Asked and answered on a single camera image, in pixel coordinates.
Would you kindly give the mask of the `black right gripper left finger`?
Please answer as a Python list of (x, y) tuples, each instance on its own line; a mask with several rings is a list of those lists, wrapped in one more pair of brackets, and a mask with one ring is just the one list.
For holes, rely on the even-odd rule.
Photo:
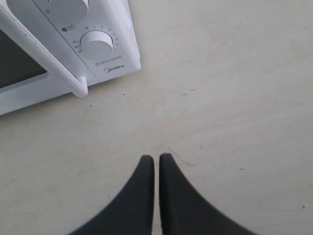
[(150, 235), (155, 199), (155, 166), (144, 155), (116, 197), (73, 235)]

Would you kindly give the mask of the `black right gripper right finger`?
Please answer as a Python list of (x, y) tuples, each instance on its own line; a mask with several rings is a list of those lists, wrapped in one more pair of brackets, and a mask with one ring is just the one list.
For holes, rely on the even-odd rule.
[(169, 153), (159, 159), (159, 208), (164, 235), (254, 234), (206, 201)]

